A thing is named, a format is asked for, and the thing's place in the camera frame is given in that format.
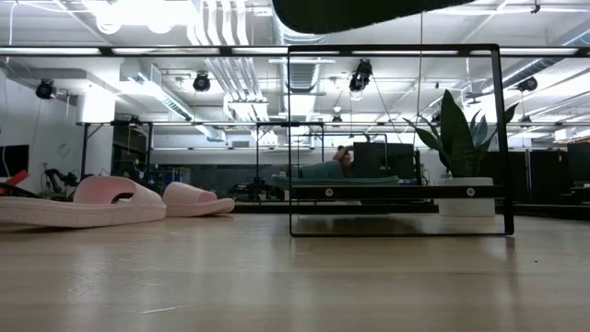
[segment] white wall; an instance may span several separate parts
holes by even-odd
[[[41,101],[34,90],[6,79],[4,71],[0,71],[0,146],[30,145],[29,178],[19,187],[39,193],[44,162],[62,173],[79,172],[83,131],[76,126],[76,118],[77,107],[70,106],[66,118],[64,102]]]

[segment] potted plant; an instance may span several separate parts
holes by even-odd
[[[504,114],[509,123],[514,117],[516,106]],[[406,122],[429,148],[439,151],[442,164],[453,178],[439,181],[439,185],[493,185],[490,178],[478,177],[479,165],[490,148],[491,140],[498,133],[496,127],[489,135],[486,116],[476,124],[477,112],[468,124],[461,108],[454,102],[451,92],[446,90],[442,96],[441,132],[428,122],[431,133],[416,127],[408,119]],[[493,199],[439,199],[439,213],[451,217],[492,217],[495,215]]]

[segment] slide sandal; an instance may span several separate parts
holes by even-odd
[[[218,200],[214,193],[188,184],[171,183],[164,191],[168,217],[200,217],[232,212],[235,202],[231,198]]]
[[[74,194],[74,202],[27,197],[0,197],[0,222],[48,227],[101,227],[166,217],[158,194],[129,179],[91,176]]]

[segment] fluorescent light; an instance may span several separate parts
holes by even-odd
[[[304,65],[321,65],[321,64],[334,64],[336,61],[333,59],[290,59],[291,64],[304,64]],[[284,65],[287,63],[287,58],[282,59],[269,59],[268,63],[271,65]]]
[[[501,55],[572,55],[578,52],[575,47],[530,47],[530,48],[516,48],[516,47],[501,47]]]
[[[294,51],[290,52],[291,55],[337,55],[340,51]]]
[[[218,125],[218,126],[254,126],[256,125],[255,122],[197,122],[198,124],[202,125]]]
[[[329,125],[329,126],[371,126],[371,125],[378,125],[378,123],[376,122],[351,122],[351,123],[345,123],[345,122],[328,122],[328,123],[324,123],[325,125]]]
[[[232,49],[234,54],[281,54],[287,55],[287,47],[235,47]]]
[[[179,126],[179,125],[193,125],[190,122],[184,122],[184,123],[179,123],[179,122],[160,122],[160,123],[154,123],[154,125],[157,126]]]
[[[0,47],[1,55],[100,55],[98,48],[82,47]]]
[[[189,148],[153,148],[155,151],[181,151],[188,150]]]
[[[136,47],[117,47],[113,48],[112,52],[117,55],[218,55],[219,48],[217,47],[151,47],[151,48],[136,48]]]
[[[454,50],[436,51],[352,51],[353,55],[456,55]]]
[[[353,55],[415,55],[420,51],[352,51]]]

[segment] wooden floor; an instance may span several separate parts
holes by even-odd
[[[587,331],[590,222],[293,239],[286,216],[0,225],[2,332]]]

